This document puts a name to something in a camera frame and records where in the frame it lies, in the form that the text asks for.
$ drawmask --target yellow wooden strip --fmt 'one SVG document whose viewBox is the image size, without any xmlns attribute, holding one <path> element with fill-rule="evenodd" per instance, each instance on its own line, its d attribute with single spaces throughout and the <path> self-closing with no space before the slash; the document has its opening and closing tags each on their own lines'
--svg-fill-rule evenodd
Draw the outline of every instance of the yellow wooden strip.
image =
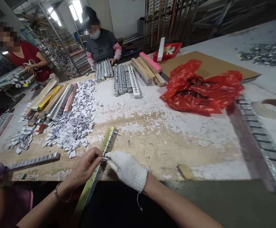
<svg viewBox="0 0 276 228">
<path fill-rule="evenodd" d="M 41 104 L 41 105 L 39 106 L 39 109 L 40 109 L 40 110 L 43 110 L 44 106 L 47 104 L 47 102 L 50 100 L 50 98 L 58 91 L 58 89 L 59 89 L 60 87 L 61 87 L 61 86 L 58 85 L 57 88 L 55 89 L 55 91 L 54 91 L 50 96 L 48 96 L 48 98 L 44 101 L 43 104 Z"/>
</svg>

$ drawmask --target pink sleeve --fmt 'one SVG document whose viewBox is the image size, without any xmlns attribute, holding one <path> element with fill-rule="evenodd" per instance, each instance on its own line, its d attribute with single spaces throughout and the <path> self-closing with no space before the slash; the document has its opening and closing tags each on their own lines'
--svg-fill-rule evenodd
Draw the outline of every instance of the pink sleeve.
<svg viewBox="0 0 276 228">
<path fill-rule="evenodd" d="M 93 54 L 90 52 L 86 52 L 87 55 L 87 61 L 90 65 L 95 64 Z"/>
<path fill-rule="evenodd" d="M 122 48 L 121 48 L 121 46 L 119 45 L 118 42 L 113 46 L 113 50 L 115 52 L 114 58 L 117 59 L 117 60 L 120 60 L 121 53 L 122 53 Z"/>
</svg>

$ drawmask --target metal strip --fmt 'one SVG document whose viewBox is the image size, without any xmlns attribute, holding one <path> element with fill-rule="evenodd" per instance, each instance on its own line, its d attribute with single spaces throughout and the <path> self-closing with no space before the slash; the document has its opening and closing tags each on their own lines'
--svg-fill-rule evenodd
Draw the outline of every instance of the metal strip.
<svg viewBox="0 0 276 228">
<path fill-rule="evenodd" d="M 261 153 L 261 157 L 271 174 L 272 180 L 265 179 L 264 181 L 273 182 L 276 192 L 276 145 L 247 98 L 241 95 L 236 102 L 242 114 L 242 119 L 254 138 L 258 151 Z M 262 174 L 263 170 L 260 167 L 257 168 L 259 173 Z"/>
<path fill-rule="evenodd" d="M 27 168 L 29 166 L 41 165 L 44 163 L 57 161 L 60 159 L 60 157 L 61 157 L 61 154 L 59 152 L 55 152 L 53 154 L 46 155 L 43 157 L 34 158 L 34 159 L 21 161 L 21 162 L 12 164 L 12 165 L 8 166 L 7 169 L 8 169 L 8 171 L 12 171 L 12 170 L 16 170 L 16 169 Z"/>
</svg>

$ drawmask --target bare hand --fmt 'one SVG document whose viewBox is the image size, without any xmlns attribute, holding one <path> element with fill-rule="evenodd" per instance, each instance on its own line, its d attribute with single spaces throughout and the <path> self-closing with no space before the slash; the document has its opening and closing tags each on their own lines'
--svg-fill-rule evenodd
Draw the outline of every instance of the bare hand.
<svg viewBox="0 0 276 228">
<path fill-rule="evenodd" d="M 34 72 L 34 68 L 32 65 L 28 65 L 25 67 L 25 69 L 28 69 L 28 72 L 31 74 L 31 75 L 35 75 L 36 73 Z"/>
<path fill-rule="evenodd" d="M 110 59 L 110 62 L 111 62 L 111 64 L 112 64 L 112 66 L 113 66 L 113 65 L 115 65 L 115 63 L 116 63 L 117 61 L 118 61 L 118 60 L 117 60 L 117 59 L 115 59 L 115 58 Z"/>
<path fill-rule="evenodd" d="M 100 165 L 102 161 L 101 151 L 93 147 L 87 151 L 79 160 L 76 168 L 66 178 L 64 182 L 67 183 L 70 191 L 77 189 L 79 186 L 85 184 L 92 176 L 93 172 Z"/>
</svg>

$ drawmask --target cardboard sheet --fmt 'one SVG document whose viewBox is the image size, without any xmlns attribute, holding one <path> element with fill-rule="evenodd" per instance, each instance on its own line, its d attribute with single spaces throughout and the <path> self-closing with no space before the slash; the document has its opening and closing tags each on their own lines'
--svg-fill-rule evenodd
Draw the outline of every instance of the cardboard sheet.
<svg viewBox="0 0 276 228">
<path fill-rule="evenodd" d="M 261 75 L 257 72 L 225 62 L 223 60 L 197 51 L 190 52 L 158 64 L 162 67 L 162 72 L 169 77 L 170 72 L 173 69 L 175 69 L 179 65 L 187 63 L 191 59 L 198 59 L 202 61 L 202 65 L 196 71 L 196 74 L 203 77 L 204 79 L 217 76 L 229 70 L 239 71 L 243 75 L 243 79 L 253 78 Z"/>
</svg>

